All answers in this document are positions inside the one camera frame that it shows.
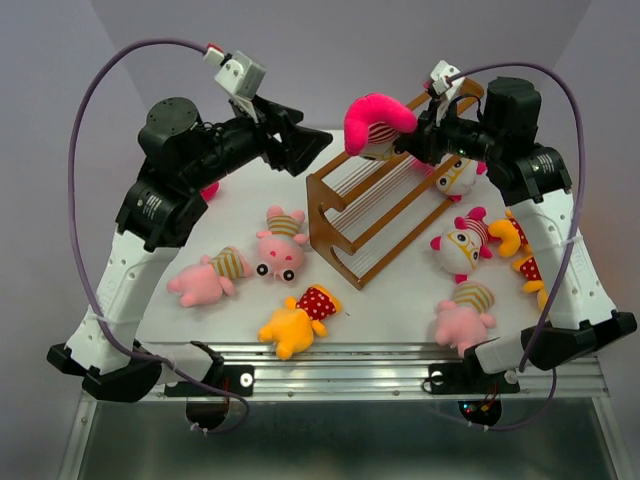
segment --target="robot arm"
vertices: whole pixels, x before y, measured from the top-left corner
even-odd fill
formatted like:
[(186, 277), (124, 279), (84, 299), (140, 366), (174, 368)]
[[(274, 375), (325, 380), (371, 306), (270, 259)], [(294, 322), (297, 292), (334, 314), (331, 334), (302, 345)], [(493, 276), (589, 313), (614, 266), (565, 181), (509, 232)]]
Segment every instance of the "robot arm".
[(146, 158), (118, 212), (96, 292), (103, 316), (89, 307), (69, 340), (47, 355), (63, 373), (83, 377), (83, 389), (98, 400), (135, 402), (154, 385), (179, 380), (170, 366), (138, 353), (160, 355), (190, 377), (213, 382), (223, 362), (206, 346), (141, 345), (135, 338), (162, 274), (207, 209), (200, 191), (259, 156), (274, 170), (299, 175), (332, 141), (328, 133), (300, 127), (302, 112), (256, 95), (264, 68), (246, 55), (210, 45), (204, 60), (220, 67), (215, 78), (235, 117), (205, 123), (185, 98), (165, 99), (149, 111), (138, 134)]
[[(479, 107), (477, 121), (461, 119), (456, 99), (443, 87), (443, 78), (458, 73), (448, 67), (441, 62), (432, 72), (427, 87), (433, 100), (420, 115), (417, 129), (401, 134), (395, 147), (430, 164), (445, 154), (486, 162), (488, 178), (522, 227), (545, 285), (556, 280), (565, 248), (571, 244), (566, 274), (549, 321), (531, 349), (530, 363), (548, 370), (634, 332), (633, 314), (617, 311), (580, 231), (569, 238), (574, 210), (571, 179), (561, 155), (535, 141), (539, 92), (526, 80), (499, 77), (489, 83), (486, 106), (484, 112)], [(443, 366), (441, 371), (449, 374), (442, 382), (432, 382), (432, 392), (486, 391), (499, 375), (518, 367), (533, 331), (532, 327), (468, 349), (462, 363)]]

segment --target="stuffed toy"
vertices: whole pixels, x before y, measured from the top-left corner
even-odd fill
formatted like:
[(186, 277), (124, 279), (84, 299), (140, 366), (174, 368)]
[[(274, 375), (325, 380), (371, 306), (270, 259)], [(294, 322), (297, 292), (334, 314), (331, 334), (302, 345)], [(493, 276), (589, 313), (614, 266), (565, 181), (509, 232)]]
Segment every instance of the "stuffed toy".
[(223, 293), (235, 295), (231, 280), (253, 273), (238, 249), (225, 247), (211, 258), (204, 255), (199, 265), (190, 265), (167, 282), (167, 291), (179, 293), (180, 305), (193, 307), (217, 302)]
[(305, 261), (302, 245), (309, 241), (309, 235), (300, 233), (305, 215), (296, 210), (286, 215), (282, 208), (273, 206), (267, 210), (267, 230), (259, 231), (258, 275), (272, 274), (290, 282)]
[(440, 265), (455, 276), (456, 283), (467, 280), (477, 267), (480, 257), (491, 258), (487, 247), (495, 239), (489, 235), (484, 223), (487, 211), (483, 207), (473, 208), (465, 217), (457, 217), (454, 227), (431, 240)]
[(205, 187), (204, 189), (202, 189), (200, 191), (200, 195), (202, 195), (202, 198), (204, 199), (205, 202), (209, 203), (211, 200), (213, 200), (213, 197), (216, 196), (216, 193), (218, 193), (219, 189), (220, 189), (220, 183), (215, 182), (209, 185), (208, 187)]
[(396, 154), (393, 141), (418, 126), (413, 111), (394, 98), (370, 93), (347, 109), (344, 117), (345, 151), (367, 160), (390, 160)]
[(481, 283), (458, 284), (453, 300), (443, 300), (436, 309), (436, 343), (456, 347), (464, 357), (467, 348), (486, 342), (488, 329), (496, 326), (493, 315), (487, 313), (494, 303), (493, 292)]
[[(422, 163), (417, 158), (412, 159), (413, 166), (429, 176), (435, 173), (437, 166)], [(454, 202), (462, 200), (464, 195), (471, 192), (477, 178), (487, 171), (484, 162), (477, 162), (468, 158), (461, 158), (453, 167), (440, 175), (436, 180), (436, 188), (447, 195)]]
[(513, 218), (511, 210), (507, 210), (506, 218), (496, 220), (489, 225), (489, 234), (502, 242), (498, 247), (498, 253), (502, 257), (513, 257), (520, 250), (531, 253), (527, 237), (525, 237), (520, 224)]
[(313, 344), (314, 333), (326, 337), (327, 328), (322, 322), (341, 310), (340, 302), (324, 287), (312, 285), (299, 300), (289, 297), (285, 308), (273, 312), (269, 323), (260, 329), (258, 340), (275, 343), (278, 358), (288, 360)]
[(510, 210), (506, 212), (506, 218), (496, 220), (489, 225), (489, 233), (497, 237), (502, 243), (498, 247), (498, 253), (502, 257), (513, 257), (519, 251), (526, 255), (513, 262), (511, 266), (516, 272), (521, 273), (527, 282), (522, 287), (525, 293), (536, 293), (538, 307), (542, 310), (547, 303), (547, 292), (544, 288), (542, 276), (538, 264), (531, 252), (531, 246), (524, 235), (520, 224), (513, 218)]

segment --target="pink curved plush toy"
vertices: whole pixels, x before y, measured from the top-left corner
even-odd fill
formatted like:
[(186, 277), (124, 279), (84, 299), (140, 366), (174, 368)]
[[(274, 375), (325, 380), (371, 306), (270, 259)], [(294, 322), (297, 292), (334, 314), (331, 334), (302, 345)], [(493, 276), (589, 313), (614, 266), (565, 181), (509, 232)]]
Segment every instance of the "pink curved plush toy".
[[(425, 174), (433, 174), (437, 166), (422, 163), (417, 158), (413, 159), (415, 168), (425, 172)], [(487, 165), (483, 162), (477, 162), (468, 158), (461, 158), (453, 167), (440, 175), (436, 180), (436, 188), (447, 195), (454, 202), (462, 200), (464, 195), (471, 192), (480, 175), (487, 171)]]
[(389, 160), (399, 133), (418, 126), (415, 114), (402, 103), (382, 93), (357, 99), (344, 117), (345, 151), (368, 160)]
[(296, 210), (290, 215), (282, 208), (273, 206), (267, 210), (268, 230), (259, 231), (258, 275), (273, 274), (290, 282), (304, 263), (305, 255), (301, 245), (309, 241), (309, 235), (300, 233), (305, 215)]
[(484, 223), (486, 214), (483, 207), (475, 207), (466, 217), (455, 219), (455, 228), (431, 240), (431, 248), (436, 251), (440, 265), (455, 275), (456, 283), (467, 280), (478, 267), (480, 257), (493, 256), (487, 243), (495, 239), (489, 235), (489, 227)]
[(436, 309), (436, 343), (456, 347), (464, 357), (467, 348), (486, 342), (488, 329), (496, 326), (493, 315), (487, 313), (494, 302), (493, 292), (481, 283), (459, 284), (453, 300), (443, 300)]
[(214, 258), (204, 255), (199, 265), (190, 265), (167, 283), (167, 291), (179, 293), (180, 305), (193, 307), (217, 302), (223, 293), (235, 295), (232, 279), (248, 277), (251, 266), (235, 247), (226, 247)]

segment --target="gray wall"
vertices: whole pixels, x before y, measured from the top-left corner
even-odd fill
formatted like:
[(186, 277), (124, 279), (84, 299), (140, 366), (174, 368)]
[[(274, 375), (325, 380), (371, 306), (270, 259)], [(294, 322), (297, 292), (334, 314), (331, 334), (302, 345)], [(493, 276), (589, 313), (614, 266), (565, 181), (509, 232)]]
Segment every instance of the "gray wall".
[[(552, 66), (589, 5), (588, 0), (92, 3), (118, 48), (170, 35), (253, 56), (267, 67), (261, 94), (301, 109), (317, 127), (341, 125), (349, 104), (370, 91), (412, 99), (440, 58), (455, 59), (461, 68), (512, 58)], [(147, 107), (183, 94), (209, 120), (228, 118), (213, 72), (180, 50), (149, 51), (126, 65)]]
[[(113, 47), (85, 0), (9, 0), (0, 52), (0, 478), (40, 480), (57, 476), (79, 398), (78, 381), (45, 362), (48, 347), (64, 342), (86, 309), (67, 233), (69, 133)], [(94, 283), (142, 160), (135, 132), (144, 115), (123, 69), (87, 113), (78, 207)]]
[[(578, 98), (585, 124), (587, 190), (582, 231), (603, 285), (624, 311), (640, 315), (640, 3), (595, 0), (556, 65)], [(575, 128), (559, 89), (547, 85), (539, 138), (576, 166)], [(640, 472), (640, 336), (600, 355), (616, 415)]]

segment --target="white table surface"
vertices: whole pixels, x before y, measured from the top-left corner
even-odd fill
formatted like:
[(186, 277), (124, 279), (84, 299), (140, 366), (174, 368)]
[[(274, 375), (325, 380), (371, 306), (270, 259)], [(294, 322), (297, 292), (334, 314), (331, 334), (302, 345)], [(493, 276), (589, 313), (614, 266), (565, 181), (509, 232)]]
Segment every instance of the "white table surface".
[[(333, 144), (314, 162), (309, 173), (343, 150), (342, 131), (331, 133)], [(438, 265), (429, 242), (452, 225), (455, 216), (466, 214), (472, 207), (484, 206), (487, 221), (504, 216), (500, 195), (485, 177), (479, 179), (473, 192), (449, 208), (361, 291), (307, 246), (307, 262), (292, 283), (254, 274), (235, 282), (238, 292), (235, 297), (225, 296), (215, 305), (193, 308), (180, 307), (178, 297), (167, 293), (169, 278), (186, 265), (197, 263), (201, 255), (215, 255), (227, 245), (238, 247), (255, 265), (255, 233), (266, 227), (267, 208), (280, 205), (285, 212), (306, 211), (305, 178), (306, 174), (292, 178), (287, 173), (271, 171), (261, 159), (225, 178), (187, 245), (158, 284), (140, 325), (138, 339), (158, 343), (199, 340), (255, 344), (258, 330), (287, 296), (297, 297), (311, 284), (320, 283), (340, 299), (344, 313), (326, 320), (329, 336), (317, 339), (317, 343), (433, 342), (435, 306), (451, 297), (455, 285), (453, 277)], [(414, 203), (424, 202), (430, 211), (435, 206), (434, 199), (441, 201), (442, 197), (439, 192), (427, 193), (424, 199), (420, 197)], [(498, 326), (490, 331), (490, 338), (519, 332), (539, 317), (535, 295), (521, 292), (524, 279), (511, 269), (511, 260), (498, 257), (495, 246), (492, 250), (494, 258), (482, 262), (471, 277), (490, 287), (496, 295), (491, 313), (496, 316)]]

